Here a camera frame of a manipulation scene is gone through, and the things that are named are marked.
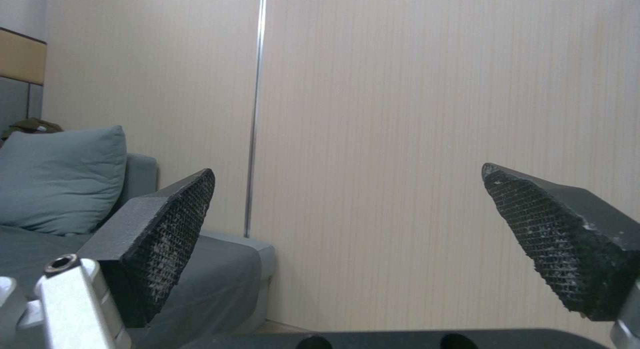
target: throw pillow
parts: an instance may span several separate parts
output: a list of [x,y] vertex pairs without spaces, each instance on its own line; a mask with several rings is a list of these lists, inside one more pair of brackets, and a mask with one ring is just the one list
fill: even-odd
[[14,132],[0,148],[0,226],[91,233],[120,195],[126,161],[121,126]]

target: beige wall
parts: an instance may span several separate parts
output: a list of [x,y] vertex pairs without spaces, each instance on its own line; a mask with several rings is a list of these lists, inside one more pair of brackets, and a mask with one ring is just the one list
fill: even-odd
[[640,0],[267,0],[251,236],[270,319],[553,327],[606,343],[533,269],[495,162],[640,219]]
[[43,118],[121,124],[160,185],[215,172],[204,230],[242,235],[259,0],[48,0]]

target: gray sofa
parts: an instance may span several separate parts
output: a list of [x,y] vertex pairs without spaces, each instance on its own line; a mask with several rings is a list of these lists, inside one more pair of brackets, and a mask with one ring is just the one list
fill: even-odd
[[[125,183],[112,214],[128,199],[155,192],[157,173],[154,158],[128,154]],[[223,233],[206,235],[196,243],[162,311],[148,327],[128,329],[137,348],[177,348],[203,335],[251,333],[265,321],[274,247]],[[25,293],[33,295],[44,265],[77,252],[90,237],[0,226],[0,276],[16,278]],[[18,331],[16,347],[42,345],[42,329],[36,330]]]

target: textured grip pad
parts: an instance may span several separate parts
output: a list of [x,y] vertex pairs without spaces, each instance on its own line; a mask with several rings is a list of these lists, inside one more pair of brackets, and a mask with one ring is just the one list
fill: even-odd
[[143,327],[162,309],[194,251],[214,187],[204,169],[130,199],[78,251],[100,263],[125,326]]
[[564,306],[614,320],[640,269],[640,224],[591,192],[494,164],[484,187]]

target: circular hole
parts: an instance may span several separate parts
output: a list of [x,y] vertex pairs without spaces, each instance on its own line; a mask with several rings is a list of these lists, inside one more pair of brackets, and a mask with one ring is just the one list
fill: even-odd
[[54,260],[54,262],[51,263],[51,267],[59,269],[69,264],[70,261],[71,259],[68,257],[57,258],[56,260]]
[[478,346],[468,337],[454,333],[442,337],[440,349],[478,349]]
[[304,340],[300,340],[295,346],[295,349],[332,349],[329,340],[322,336],[314,335]]

